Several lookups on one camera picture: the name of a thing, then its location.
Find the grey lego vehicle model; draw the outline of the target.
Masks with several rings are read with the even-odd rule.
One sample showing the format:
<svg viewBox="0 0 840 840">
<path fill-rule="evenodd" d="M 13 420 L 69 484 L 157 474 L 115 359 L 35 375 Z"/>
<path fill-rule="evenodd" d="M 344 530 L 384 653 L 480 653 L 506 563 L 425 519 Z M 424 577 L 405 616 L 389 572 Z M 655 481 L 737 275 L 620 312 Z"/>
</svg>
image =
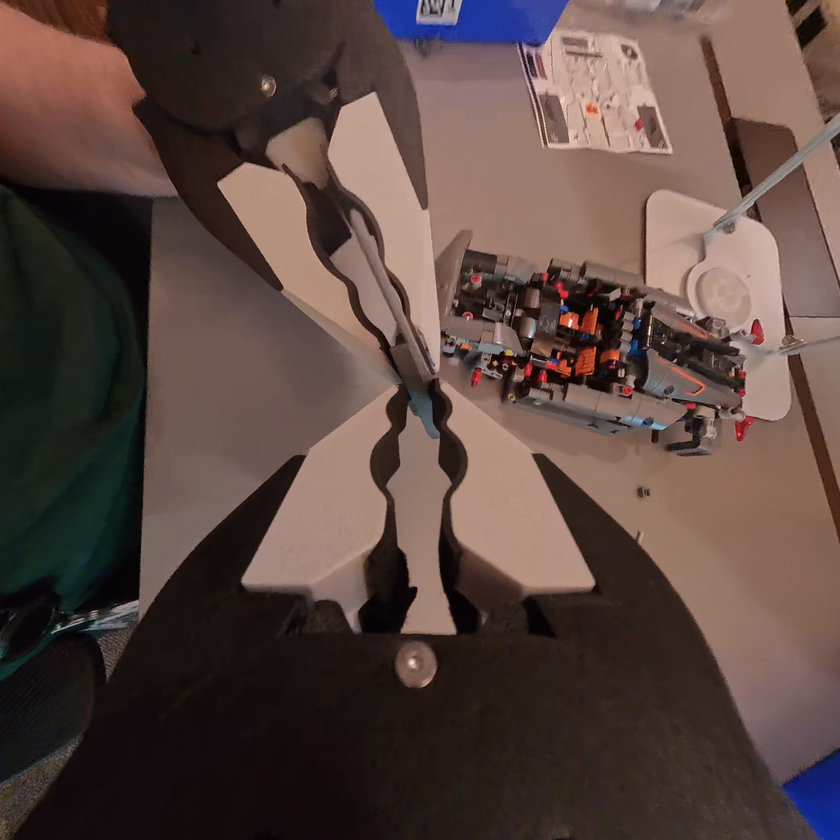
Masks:
<svg viewBox="0 0 840 840">
<path fill-rule="evenodd" d="M 471 248 L 461 231 L 435 259 L 442 360 L 504 405 L 605 436 L 665 434 L 677 456 L 711 455 L 724 424 L 748 413 L 745 340 L 641 277 L 591 261 L 526 259 Z"/>
</svg>

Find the white sticker sheet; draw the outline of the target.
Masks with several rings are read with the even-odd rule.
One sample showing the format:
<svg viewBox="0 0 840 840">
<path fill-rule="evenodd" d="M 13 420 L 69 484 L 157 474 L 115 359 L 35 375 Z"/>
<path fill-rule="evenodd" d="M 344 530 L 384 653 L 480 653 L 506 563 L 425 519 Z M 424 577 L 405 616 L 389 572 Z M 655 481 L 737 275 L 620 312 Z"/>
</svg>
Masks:
<svg viewBox="0 0 840 840">
<path fill-rule="evenodd" d="M 556 28 L 518 54 L 544 149 L 673 153 L 636 40 Z"/>
</svg>

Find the person's left forearm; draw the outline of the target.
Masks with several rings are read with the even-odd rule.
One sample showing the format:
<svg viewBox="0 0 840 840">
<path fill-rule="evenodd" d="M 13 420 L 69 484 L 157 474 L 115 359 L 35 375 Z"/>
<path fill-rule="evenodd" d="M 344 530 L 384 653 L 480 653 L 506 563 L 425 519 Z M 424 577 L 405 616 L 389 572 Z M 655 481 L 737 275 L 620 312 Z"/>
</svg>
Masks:
<svg viewBox="0 0 840 840">
<path fill-rule="evenodd" d="M 134 113 L 145 93 L 108 35 L 109 2 L 1 2 L 2 176 L 57 190 L 171 197 Z"/>
</svg>

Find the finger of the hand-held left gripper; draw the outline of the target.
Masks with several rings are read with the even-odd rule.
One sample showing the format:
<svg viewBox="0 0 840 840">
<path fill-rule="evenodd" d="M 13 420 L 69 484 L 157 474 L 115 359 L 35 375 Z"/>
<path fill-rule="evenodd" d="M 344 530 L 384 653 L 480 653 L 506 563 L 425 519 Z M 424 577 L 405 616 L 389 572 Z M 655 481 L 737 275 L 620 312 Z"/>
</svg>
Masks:
<svg viewBox="0 0 840 840">
<path fill-rule="evenodd" d="M 385 267 L 407 294 L 411 321 L 440 368 L 440 321 L 429 212 L 422 208 L 375 92 L 341 108 L 329 145 L 338 183 L 371 212 Z"/>
<path fill-rule="evenodd" d="M 268 141 L 271 167 L 243 163 L 218 183 L 297 309 L 389 385 L 396 323 L 356 235 L 328 191 L 323 126 L 295 126 Z"/>
</svg>

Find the blue plastic bin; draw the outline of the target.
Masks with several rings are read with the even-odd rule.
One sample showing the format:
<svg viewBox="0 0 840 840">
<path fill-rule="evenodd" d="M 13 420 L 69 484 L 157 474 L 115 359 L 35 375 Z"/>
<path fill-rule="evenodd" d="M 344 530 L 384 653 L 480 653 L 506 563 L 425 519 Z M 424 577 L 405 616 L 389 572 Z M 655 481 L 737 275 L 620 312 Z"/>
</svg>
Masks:
<svg viewBox="0 0 840 840">
<path fill-rule="evenodd" d="M 839 752 L 782 787 L 820 838 L 839 838 Z"/>
</svg>

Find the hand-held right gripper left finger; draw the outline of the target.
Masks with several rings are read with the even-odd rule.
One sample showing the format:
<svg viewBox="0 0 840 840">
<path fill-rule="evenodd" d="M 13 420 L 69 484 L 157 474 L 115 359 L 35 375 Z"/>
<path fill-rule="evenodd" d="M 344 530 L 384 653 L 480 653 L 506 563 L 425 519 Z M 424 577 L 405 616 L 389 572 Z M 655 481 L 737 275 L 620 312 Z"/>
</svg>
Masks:
<svg viewBox="0 0 840 840">
<path fill-rule="evenodd" d="M 388 490 L 407 393 L 390 387 L 303 457 L 241 583 L 335 602 L 355 632 L 394 632 L 413 599 Z"/>
</svg>

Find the white book stand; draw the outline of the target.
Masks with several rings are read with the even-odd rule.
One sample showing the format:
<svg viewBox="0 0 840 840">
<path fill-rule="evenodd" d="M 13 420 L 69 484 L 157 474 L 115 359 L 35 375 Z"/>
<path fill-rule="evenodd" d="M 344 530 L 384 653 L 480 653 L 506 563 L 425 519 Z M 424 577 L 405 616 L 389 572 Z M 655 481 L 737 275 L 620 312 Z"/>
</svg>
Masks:
<svg viewBox="0 0 840 840">
<path fill-rule="evenodd" d="M 676 296 L 676 304 L 688 315 L 718 328 L 745 355 L 742 409 L 761 421 L 779 421 L 790 410 L 788 357 L 796 351 L 796 342 L 786 337 L 786 320 L 794 318 L 784 305 L 778 246 L 750 211 L 836 137 L 838 117 L 731 211 L 670 191 L 657 191 L 647 200 L 647 285 Z"/>
</svg>

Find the grey lego wing assembly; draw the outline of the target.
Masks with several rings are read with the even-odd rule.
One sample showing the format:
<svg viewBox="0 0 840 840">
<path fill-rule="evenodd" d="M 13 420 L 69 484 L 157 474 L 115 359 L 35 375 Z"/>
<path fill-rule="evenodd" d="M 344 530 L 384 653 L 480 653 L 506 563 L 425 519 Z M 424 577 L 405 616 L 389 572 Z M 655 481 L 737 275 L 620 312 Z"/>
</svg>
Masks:
<svg viewBox="0 0 840 840">
<path fill-rule="evenodd" d="M 390 347 L 393 365 L 406 387 L 414 413 L 422 422 L 428 436 L 438 439 L 439 432 L 434 422 L 433 401 L 429 391 L 435 378 L 434 367 L 415 334 L 412 321 L 404 311 L 402 300 L 389 277 L 376 239 L 367 227 L 361 211 L 355 208 L 349 210 L 348 221 L 395 322 L 395 341 Z"/>
</svg>

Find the black desk mat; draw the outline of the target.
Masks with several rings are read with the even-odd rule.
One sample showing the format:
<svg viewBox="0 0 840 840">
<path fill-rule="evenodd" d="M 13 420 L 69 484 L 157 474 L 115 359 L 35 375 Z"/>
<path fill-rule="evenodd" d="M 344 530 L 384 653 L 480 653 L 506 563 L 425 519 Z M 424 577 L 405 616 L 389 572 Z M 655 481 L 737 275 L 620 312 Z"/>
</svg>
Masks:
<svg viewBox="0 0 840 840">
<path fill-rule="evenodd" d="M 731 119 L 725 132 L 742 194 L 797 151 L 782 125 Z M 784 305 L 793 318 L 837 318 L 838 275 L 802 166 L 764 194 L 750 211 L 769 229 L 779 250 Z"/>
</svg>

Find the blue bin with white label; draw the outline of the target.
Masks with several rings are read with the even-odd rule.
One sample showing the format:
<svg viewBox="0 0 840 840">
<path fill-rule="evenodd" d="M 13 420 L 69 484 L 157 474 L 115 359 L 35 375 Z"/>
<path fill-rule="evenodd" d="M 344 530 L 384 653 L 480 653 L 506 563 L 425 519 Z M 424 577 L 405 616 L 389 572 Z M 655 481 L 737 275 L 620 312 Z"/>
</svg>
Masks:
<svg viewBox="0 0 840 840">
<path fill-rule="evenodd" d="M 375 1 L 391 33 L 404 40 L 539 46 L 568 1 Z"/>
</svg>

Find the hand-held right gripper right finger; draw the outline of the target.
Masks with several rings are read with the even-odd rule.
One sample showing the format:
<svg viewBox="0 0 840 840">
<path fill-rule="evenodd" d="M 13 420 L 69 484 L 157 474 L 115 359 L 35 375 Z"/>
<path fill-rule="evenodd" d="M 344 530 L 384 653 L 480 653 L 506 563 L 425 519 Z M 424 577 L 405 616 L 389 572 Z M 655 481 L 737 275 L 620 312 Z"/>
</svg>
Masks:
<svg viewBox="0 0 840 840">
<path fill-rule="evenodd" d="M 595 578 L 530 447 L 450 385 L 429 387 L 444 494 L 439 573 L 456 629 Z"/>
</svg>

